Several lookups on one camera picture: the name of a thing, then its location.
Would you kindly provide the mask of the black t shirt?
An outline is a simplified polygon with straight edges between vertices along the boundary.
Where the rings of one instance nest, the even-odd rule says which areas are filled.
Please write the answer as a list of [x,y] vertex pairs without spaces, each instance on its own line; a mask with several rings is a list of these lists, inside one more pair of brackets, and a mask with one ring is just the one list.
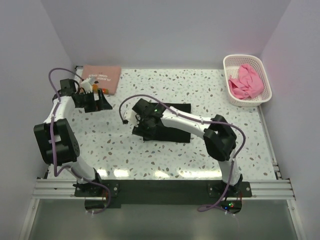
[[[160,103],[148,102],[144,99],[140,99],[132,108],[138,115],[151,115],[160,114],[163,115],[167,110]],[[136,135],[136,127],[132,130],[132,133]],[[142,136],[144,141],[161,141],[161,142],[177,142],[177,143],[189,143],[191,140],[191,134],[173,127],[166,127],[160,121],[157,126],[157,132],[155,136]]]

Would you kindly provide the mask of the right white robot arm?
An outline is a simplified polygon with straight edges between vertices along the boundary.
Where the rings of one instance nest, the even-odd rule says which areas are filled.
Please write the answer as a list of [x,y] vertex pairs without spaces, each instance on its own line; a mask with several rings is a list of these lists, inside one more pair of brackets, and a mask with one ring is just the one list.
[[230,197],[241,190],[243,176],[235,161],[237,136],[221,115],[200,117],[174,105],[152,103],[140,99],[126,119],[134,125],[132,134],[144,141],[189,143],[191,135],[204,141],[208,155],[218,161],[223,192]]

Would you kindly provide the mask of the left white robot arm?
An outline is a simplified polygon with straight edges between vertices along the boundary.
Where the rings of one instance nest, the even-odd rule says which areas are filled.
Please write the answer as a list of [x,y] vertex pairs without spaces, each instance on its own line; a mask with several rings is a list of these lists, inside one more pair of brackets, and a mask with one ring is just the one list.
[[68,122],[69,115],[76,108],[83,109],[85,113],[112,110],[104,91],[100,88],[93,90],[90,79],[86,79],[84,84],[74,79],[63,79],[52,103],[47,119],[33,128],[43,161],[53,166],[55,177],[66,170],[76,178],[74,187],[78,197],[105,196],[107,190],[101,177],[81,156],[80,145]]

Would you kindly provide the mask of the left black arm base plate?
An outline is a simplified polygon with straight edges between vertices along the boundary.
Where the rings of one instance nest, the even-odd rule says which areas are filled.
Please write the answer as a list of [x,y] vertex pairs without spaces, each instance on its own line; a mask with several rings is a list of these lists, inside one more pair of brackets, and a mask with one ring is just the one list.
[[[118,196],[120,185],[117,181],[102,180],[100,184],[104,185],[110,190],[110,195],[112,198]],[[107,194],[107,191],[104,187],[91,183],[79,184],[76,182],[72,186],[75,187],[75,197],[105,197]]]

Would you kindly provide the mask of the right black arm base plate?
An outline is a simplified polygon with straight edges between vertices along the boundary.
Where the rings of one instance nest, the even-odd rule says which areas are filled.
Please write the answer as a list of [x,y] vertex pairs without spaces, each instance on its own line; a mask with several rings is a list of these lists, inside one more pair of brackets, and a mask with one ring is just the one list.
[[[222,180],[212,180],[207,182],[208,195],[211,198],[220,198],[225,191],[227,184]],[[235,186],[230,185],[225,196],[228,198],[250,198],[253,196],[251,185],[247,181],[237,183]]]

